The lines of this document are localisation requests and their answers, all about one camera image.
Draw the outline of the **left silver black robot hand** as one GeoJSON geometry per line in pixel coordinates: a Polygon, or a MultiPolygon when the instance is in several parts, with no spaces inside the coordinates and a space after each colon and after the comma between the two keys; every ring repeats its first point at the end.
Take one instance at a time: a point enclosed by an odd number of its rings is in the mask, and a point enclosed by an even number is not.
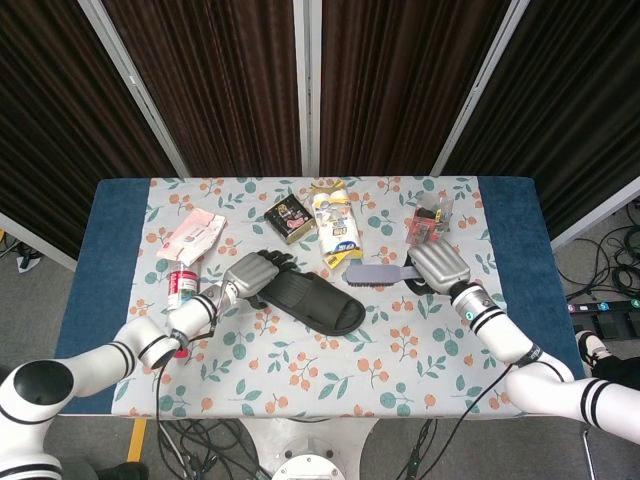
{"type": "Polygon", "coordinates": [[[254,309],[265,308],[266,303],[259,299],[259,292],[269,285],[279,273],[295,267],[296,263],[290,253],[266,249],[249,253],[224,273],[224,292],[232,303],[236,299],[244,299],[254,309]]]}

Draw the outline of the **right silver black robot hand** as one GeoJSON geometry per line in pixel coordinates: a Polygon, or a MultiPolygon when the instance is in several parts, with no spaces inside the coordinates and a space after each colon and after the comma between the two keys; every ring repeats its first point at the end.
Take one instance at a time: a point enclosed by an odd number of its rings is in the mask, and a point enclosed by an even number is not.
{"type": "Polygon", "coordinates": [[[408,255],[426,284],[437,294],[448,295],[456,285],[470,282],[470,267],[444,238],[414,245],[408,255]]]}

